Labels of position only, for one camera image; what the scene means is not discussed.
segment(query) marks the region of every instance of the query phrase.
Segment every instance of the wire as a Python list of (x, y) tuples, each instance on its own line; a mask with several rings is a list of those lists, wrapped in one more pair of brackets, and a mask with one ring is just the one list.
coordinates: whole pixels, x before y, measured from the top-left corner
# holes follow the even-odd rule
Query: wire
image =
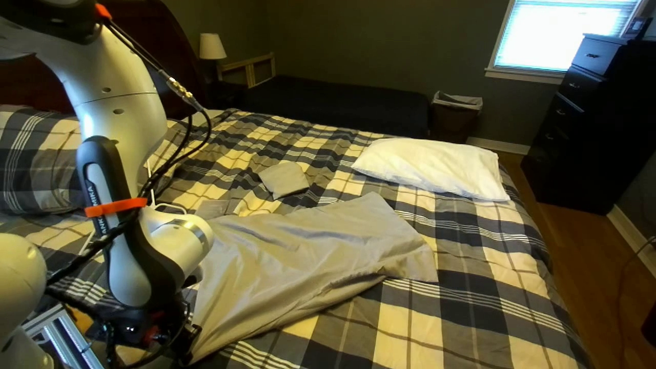
[(623, 266), (620, 269), (620, 281), (617, 281), (617, 294), (615, 294), (615, 325), (620, 329), (620, 369), (623, 367), (623, 351), (625, 351), (625, 338), (623, 338), (623, 322), (621, 322), (621, 296), (623, 296), (623, 281), (627, 274), (627, 269), (640, 260), (640, 254), (651, 247), (655, 248), (655, 235), (649, 235), (631, 257), (629, 260), (623, 262)]

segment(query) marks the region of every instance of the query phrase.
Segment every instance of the plaid bedspread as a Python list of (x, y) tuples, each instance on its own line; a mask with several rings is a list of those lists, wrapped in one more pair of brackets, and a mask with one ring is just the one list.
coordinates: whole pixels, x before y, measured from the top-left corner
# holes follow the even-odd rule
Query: plaid bedspread
[[(293, 327), (238, 340), (198, 366), (589, 367), (552, 291), (548, 251), (526, 212), (519, 204), (476, 204), (353, 172), (355, 159), (380, 138), (229, 111), (213, 127), (211, 144), (177, 171), (160, 201), (187, 210), (222, 201), (219, 212), (236, 216), (287, 214), (375, 190), (426, 238), (438, 260), (436, 286), (390, 279)], [(306, 171), (312, 186), (275, 201), (257, 172), (287, 161)], [(3, 216), (0, 225), (40, 245), (52, 269), (76, 254), (90, 231), (87, 221), (64, 216)], [(84, 302), (108, 304), (107, 291), (90, 284), (98, 274), (101, 260), (62, 288)]]

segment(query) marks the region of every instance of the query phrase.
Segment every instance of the floor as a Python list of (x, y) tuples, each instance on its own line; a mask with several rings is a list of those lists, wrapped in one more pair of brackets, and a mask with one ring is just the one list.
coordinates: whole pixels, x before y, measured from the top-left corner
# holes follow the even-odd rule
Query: floor
[(656, 279), (604, 216), (536, 201), (520, 156), (500, 153), (500, 162), (550, 247), (557, 291), (592, 366), (655, 369), (656, 347), (640, 329), (656, 304)]

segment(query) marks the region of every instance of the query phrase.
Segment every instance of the dresser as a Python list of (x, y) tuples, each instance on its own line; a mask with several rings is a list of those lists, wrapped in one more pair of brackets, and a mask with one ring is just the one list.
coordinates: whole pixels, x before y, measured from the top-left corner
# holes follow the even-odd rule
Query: dresser
[(523, 161), (543, 204), (607, 214), (656, 150), (656, 44), (587, 35)]

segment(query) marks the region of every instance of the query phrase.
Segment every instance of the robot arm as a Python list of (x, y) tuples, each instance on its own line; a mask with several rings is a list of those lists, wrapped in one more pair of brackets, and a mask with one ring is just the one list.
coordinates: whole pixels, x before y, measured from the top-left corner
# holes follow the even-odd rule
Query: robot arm
[[(34, 54), (66, 88), (83, 127), (77, 176), (89, 206), (138, 198), (138, 176), (166, 134), (166, 115), (143, 62), (98, 25), (95, 0), (0, 0), (0, 56)], [(108, 288), (128, 307), (183, 316), (180, 290), (213, 231), (194, 216), (153, 210), (95, 219), (98, 234), (126, 225), (108, 248)]]

